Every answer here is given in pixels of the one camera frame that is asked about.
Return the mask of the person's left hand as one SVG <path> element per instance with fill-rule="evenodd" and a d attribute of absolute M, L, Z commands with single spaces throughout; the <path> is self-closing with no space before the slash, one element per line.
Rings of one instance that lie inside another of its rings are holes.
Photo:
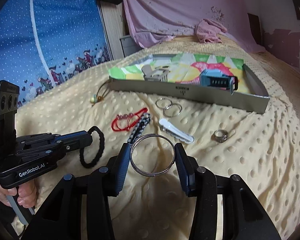
<path fill-rule="evenodd" d="M 8 196 L 18 195 L 17 202 L 24 208 L 34 207 L 37 202 L 37 187 L 34 180 L 28 181 L 16 188 L 3 189 L 0 185 L 0 201 L 6 206 L 11 206 Z"/>

